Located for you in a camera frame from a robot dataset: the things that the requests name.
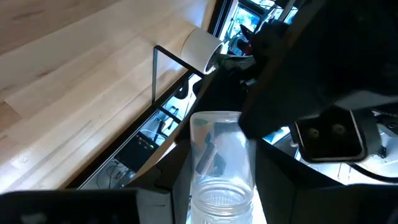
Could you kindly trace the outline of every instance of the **wooden surface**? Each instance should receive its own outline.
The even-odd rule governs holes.
[[[66,186],[149,106],[153,46],[180,55],[214,5],[0,2],[0,192]],[[182,73],[160,54],[158,93]]]

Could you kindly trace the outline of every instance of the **wooden table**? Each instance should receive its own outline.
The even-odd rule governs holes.
[[[148,106],[215,0],[0,2],[0,192],[65,187]],[[183,70],[159,55],[158,92]]]

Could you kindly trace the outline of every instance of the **clear plastic cup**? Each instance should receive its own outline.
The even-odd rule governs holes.
[[[239,112],[191,116],[192,223],[248,223],[256,143],[238,126]]]

